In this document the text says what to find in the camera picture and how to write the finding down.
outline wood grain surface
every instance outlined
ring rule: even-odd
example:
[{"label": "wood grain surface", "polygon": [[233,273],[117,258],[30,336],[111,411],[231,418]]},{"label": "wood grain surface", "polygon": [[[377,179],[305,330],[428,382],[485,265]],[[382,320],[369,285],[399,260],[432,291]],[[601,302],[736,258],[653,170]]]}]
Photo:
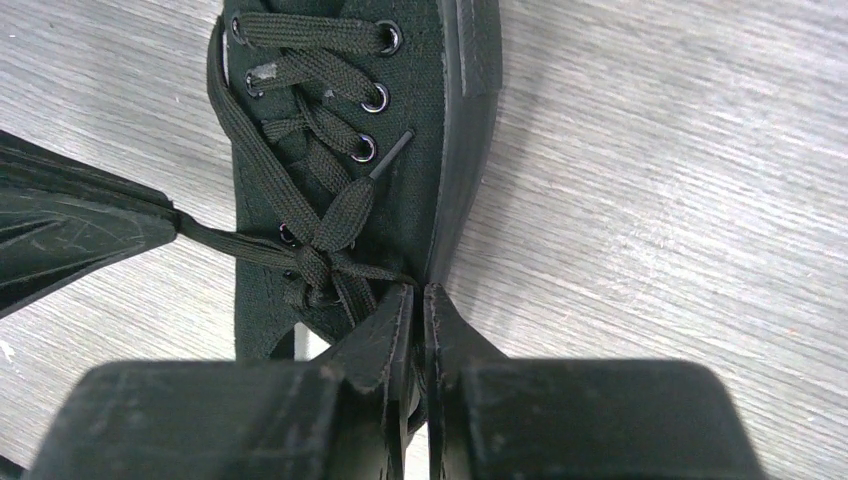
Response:
[{"label": "wood grain surface", "polygon": [[[232,228],[217,2],[0,0],[0,126]],[[848,475],[848,4],[501,0],[506,87],[449,290],[510,355],[675,357],[770,474]],[[0,321],[0,452],[87,369],[232,358],[233,261],[177,241]],[[426,442],[407,477],[426,476]]]}]

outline black canvas sneaker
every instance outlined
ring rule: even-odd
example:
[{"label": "black canvas sneaker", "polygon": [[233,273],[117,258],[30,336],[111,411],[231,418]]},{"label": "black canvas sneaker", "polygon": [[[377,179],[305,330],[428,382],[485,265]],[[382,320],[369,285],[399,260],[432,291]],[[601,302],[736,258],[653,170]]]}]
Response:
[{"label": "black canvas sneaker", "polygon": [[218,245],[239,358],[290,357],[298,322],[334,344],[393,282],[445,279],[494,126],[496,1],[225,0],[208,55],[237,230],[268,242]]}]

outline black shoelace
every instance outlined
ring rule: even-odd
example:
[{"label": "black shoelace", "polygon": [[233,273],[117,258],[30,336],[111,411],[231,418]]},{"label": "black shoelace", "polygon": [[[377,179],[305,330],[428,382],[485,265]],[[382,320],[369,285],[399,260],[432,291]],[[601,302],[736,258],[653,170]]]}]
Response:
[{"label": "black shoelace", "polygon": [[[273,13],[249,13],[234,18],[233,34],[240,43],[283,49],[278,61],[248,72],[245,81],[254,98],[272,88],[294,88],[299,114],[266,122],[261,132],[229,91],[223,65],[223,24],[218,20],[209,42],[207,90],[224,132],[244,161],[250,185],[265,197],[274,213],[297,239],[297,247],[279,238],[210,229],[180,212],[180,231],[215,250],[258,265],[290,273],[284,301],[297,308],[340,302],[351,329],[377,307],[369,280],[415,285],[407,275],[356,263],[349,247],[359,236],[374,204],[379,175],[412,139],[407,131],[386,152],[370,175],[352,180],[330,149],[352,160],[371,161],[376,145],[333,113],[311,102],[298,84],[320,80],[334,92],[362,104],[366,112],[385,108],[388,91],[329,50],[385,55],[396,47],[399,31],[353,19],[317,18]],[[297,189],[270,144],[306,130],[310,136],[306,164],[321,185],[334,195],[323,218]]]}]

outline black rubber sole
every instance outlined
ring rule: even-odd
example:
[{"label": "black rubber sole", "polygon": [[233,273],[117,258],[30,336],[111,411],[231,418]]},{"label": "black rubber sole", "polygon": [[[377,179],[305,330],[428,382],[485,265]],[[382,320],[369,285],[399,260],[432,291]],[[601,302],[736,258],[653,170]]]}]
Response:
[{"label": "black rubber sole", "polygon": [[439,0],[445,33],[445,139],[427,283],[450,273],[486,166],[503,85],[497,0]]}]

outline black plastic piece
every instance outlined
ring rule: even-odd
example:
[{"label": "black plastic piece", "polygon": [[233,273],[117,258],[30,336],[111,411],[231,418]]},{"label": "black plastic piece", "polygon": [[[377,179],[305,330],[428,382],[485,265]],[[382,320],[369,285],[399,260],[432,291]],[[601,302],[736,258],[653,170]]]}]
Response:
[{"label": "black plastic piece", "polygon": [[0,456],[0,480],[19,480],[24,469],[6,457]]},{"label": "black plastic piece", "polygon": [[0,317],[171,242],[162,193],[0,132]]},{"label": "black plastic piece", "polygon": [[706,368],[509,360],[441,286],[424,302],[433,480],[765,478]]},{"label": "black plastic piece", "polygon": [[88,373],[27,478],[402,479],[411,287],[311,362],[122,362]]}]

